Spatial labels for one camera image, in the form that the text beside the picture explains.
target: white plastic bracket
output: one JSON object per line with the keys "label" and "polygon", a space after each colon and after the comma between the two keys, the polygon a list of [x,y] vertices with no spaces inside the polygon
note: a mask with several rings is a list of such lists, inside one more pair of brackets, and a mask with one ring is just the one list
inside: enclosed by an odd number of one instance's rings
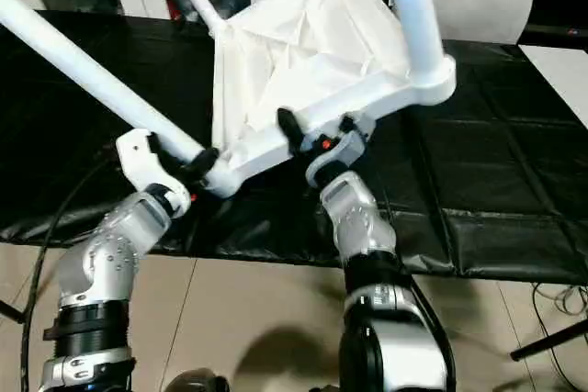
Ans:
{"label": "white plastic bracket", "polygon": [[122,172],[138,191],[145,190],[150,184],[169,188],[164,196],[175,211],[172,218],[180,218],[190,208],[190,194],[182,183],[164,170],[157,155],[151,151],[151,134],[147,129],[133,129],[117,138]]}

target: wire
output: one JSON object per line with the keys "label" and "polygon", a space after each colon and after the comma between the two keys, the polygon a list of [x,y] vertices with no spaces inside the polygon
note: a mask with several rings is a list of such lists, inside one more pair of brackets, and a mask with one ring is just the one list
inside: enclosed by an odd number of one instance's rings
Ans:
{"label": "wire", "polygon": [[110,158],[107,160],[100,162],[94,168],[92,168],[81,180],[80,182],[73,188],[70,194],[63,200],[62,204],[59,206],[53,219],[51,220],[51,224],[47,229],[47,233],[45,234],[45,239],[40,246],[39,254],[37,256],[37,261],[35,262],[35,266],[33,269],[33,276],[30,281],[30,288],[28,290],[28,299],[27,305],[25,306],[25,322],[23,324],[22,329],[22,338],[20,341],[20,390],[21,392],[28,392],[29,391],[29,384],[28,384],[28,344],[30,340],[30,327],[32,324],[33,319],[33,311],[35,309],[35,304],[37,303],[37,294],[39,290],[39,279],[40,273],[43,269],[43,263],[45,262],[45,254],[47,253],[47,249],[49,248],[51,236],[53,232],[57,228],[60,219],[62,218],[65,210],[74,199],[75,195],[80,191],[80,189],[87,183],[92,176],[94,176],[102,167],[107,165],[111,161]]}
{"label": "wire", "polygon": [[447,333],[445,332],[445,328],[439,321],[439,317],[435,314],[435,310],[426,299],[423,291],[421,288],[416,284],[416,281],[411,276],[411,285],[413,288],[414,295],[418,299],[419,303],[423,307],[425,318],[428,321],[429,327],[435,341],[441,348],[443,352],[443,358],[445,359],[445,363],[447,365],[447,391],[448,392],[455,392],[457,387],[457,371],[456,371],[456,361],[453,355],[453,351],[451,349],[451,343],[449,342],[449,337],[447,337]]}
{"label": "wire", "polygon": [[[543,319],[541,318],[541,315],[539,314],[539,309],[537,308],[537,294],[540,294],[541,296],[543,296],[545,298],[549,298],[551,300],[554,300],[554,302],[556,301],[556,298],[558,298],[558,296],[554,296],[552,298],[551,296],[545,295],[545,293],[539,292],[539,287],[541,285],[542,284],[533,284],[533,294],[532,294],[533,309],[535,310],[535,314],[537,315],[537,320],[539,321],[539,326],[541,327],[543,334],[546,337],[548,337],[549,336],[548,329],[545,326],[545,323],[544,323]],[[580,389],[579,387],[574,385],[572,383],[572,381],[564,374],[563,369],[561,368],[561,365],[560,365],[560,361],[558,360],[558,356],[555,354],[554,348],[549,348],[549,350],[551,352],[551,362],[553,364],[553,367],[555,368],[555,370],[557,371],[558,375],[563,380],[563,382],[574,392],[586,392],[584,389]]]}
{"label": "wire", "polygon": [[[537,286],[537,294],[544,298],[552,300],[553,304],[555,305],[555,308],[559,312],[567,316],[577,317],[581,315],[586,315],[586,313],[588,312],[588,288],[586,286],[568,285],[554,296],[541,291]],[[578,298],[581,302],[580,309],[577,309],[575,311],[570,309],[568,305],[570,300],[574,298],[574,294],[578,295]]]}

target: table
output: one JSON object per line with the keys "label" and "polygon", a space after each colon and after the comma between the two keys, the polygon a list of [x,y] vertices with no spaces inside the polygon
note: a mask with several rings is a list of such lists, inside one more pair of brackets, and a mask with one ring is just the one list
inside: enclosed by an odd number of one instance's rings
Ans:
{"label": "table", "polygon": [[[214,45],[204,29],[44,14],[210,143]],[[96,152],[129,127],[1,29],[0,47],[0,240],[39,242]],[[452,41],[446,47],[458,61],[454,96],[383,118],[357,164],[397,230],[404,263],[422,274],[585,284],[588,55]],[[76,199],[56,240],[84,237],[131,191],[120,171],[103,172]],[[287,162],[231,200],[201,195],[157,252],[338,265],[326,225],[298,165]]]}

